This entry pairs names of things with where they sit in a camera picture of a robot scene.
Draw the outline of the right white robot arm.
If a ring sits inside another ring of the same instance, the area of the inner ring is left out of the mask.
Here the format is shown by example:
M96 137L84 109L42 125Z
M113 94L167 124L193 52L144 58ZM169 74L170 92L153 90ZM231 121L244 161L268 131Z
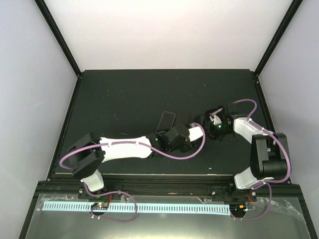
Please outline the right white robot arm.
M222 140L228 134L237 134L250 143L249 167L233 176L226 189L229 199L237 201L247 190L289 179L291 161L285 134L261 127L251 115L239 114L236 103L206 111L202 123L211 139Z

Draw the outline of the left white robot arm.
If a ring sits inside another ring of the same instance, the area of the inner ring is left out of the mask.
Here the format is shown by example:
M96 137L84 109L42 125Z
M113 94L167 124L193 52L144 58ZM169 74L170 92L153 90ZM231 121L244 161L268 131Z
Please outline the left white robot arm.
M180 124L168 131L131 139L88 137L90 142L87 144L79 141L69 149L60 160L60 166L69 169L75 179L86 184L91 195L101 199L107 193L107 186L98 170L100 164L116 159L148 158L155 152L170 157L170 153L177 149L189 151L202 136L200 127Z

